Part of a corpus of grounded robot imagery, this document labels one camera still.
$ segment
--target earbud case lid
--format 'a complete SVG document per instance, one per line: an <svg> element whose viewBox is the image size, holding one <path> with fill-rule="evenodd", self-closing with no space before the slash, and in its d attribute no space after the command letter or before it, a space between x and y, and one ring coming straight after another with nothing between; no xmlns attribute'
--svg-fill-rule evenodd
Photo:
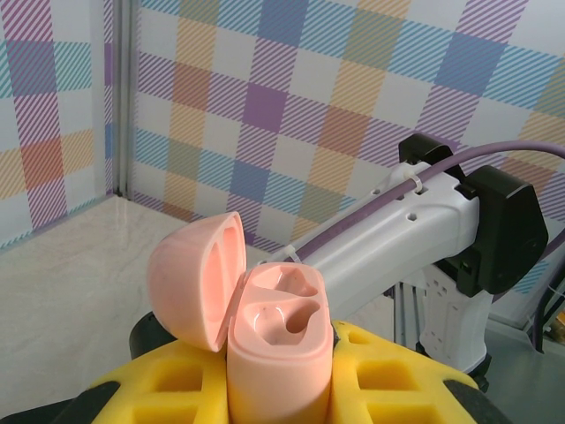
<svg viewBox="0 0 565 424"><path fill-rule="evenodd" d="M149 258L147 285L155 317L178 340L220 351L243 292L245 269L238 212L186 225L162 240Z"/></svg>

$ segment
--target colorful plaid pattern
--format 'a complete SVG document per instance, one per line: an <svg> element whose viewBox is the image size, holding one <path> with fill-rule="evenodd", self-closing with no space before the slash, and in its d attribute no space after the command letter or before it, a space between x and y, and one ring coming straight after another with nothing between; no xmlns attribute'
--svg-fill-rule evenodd
<svg viewBox="0 0 565 424"><path fill-rule="evenodd" d="M96 197L92 85L90 2L0 1L0 247Z"/></svg>
<svg viewBox="0 0 565 424"><path fill-rule="evenodd" d="M280 248L368 193L414 132L455 151L565 142L561 4L139 6L133 197L189 221L237 209L259 248ZM533 182L552 232L563 226L561 161L512 153L465 169L485 163Z"/></svg>

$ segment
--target purple cable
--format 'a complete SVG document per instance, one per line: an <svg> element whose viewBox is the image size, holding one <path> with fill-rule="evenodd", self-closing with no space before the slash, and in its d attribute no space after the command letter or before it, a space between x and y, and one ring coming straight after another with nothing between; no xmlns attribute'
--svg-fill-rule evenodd
<svg viewBox="0 0 565 424"><path fill-rule="evenodd" d="M430 178L452 168L460 163L467 162L476 157L491 155L493 153L507 152L510 150L534 150L546 152L565 159L565 148L557 144L545 143L543 141L502 141L499 143L487 144L477 148L469 148L461 153L450 156L441 162L432 165L430 168L423 170L418 174L420 180L424 183ZM303 260L316 252L319 248L326 245L329 241L351 228L353 225L363 221L368 216L374 214L377 210L393 201L394 199L406 194L410 190L416 188L416 183L411 179L404 181L387 192L383 193L376 199L369 201L363 207L359 208L350 215L345 216L321 234L306 242L297 249L297 256ZM546 247L541 259L551 254L558 246L565 241L565 230L561 231Z"/></svg>

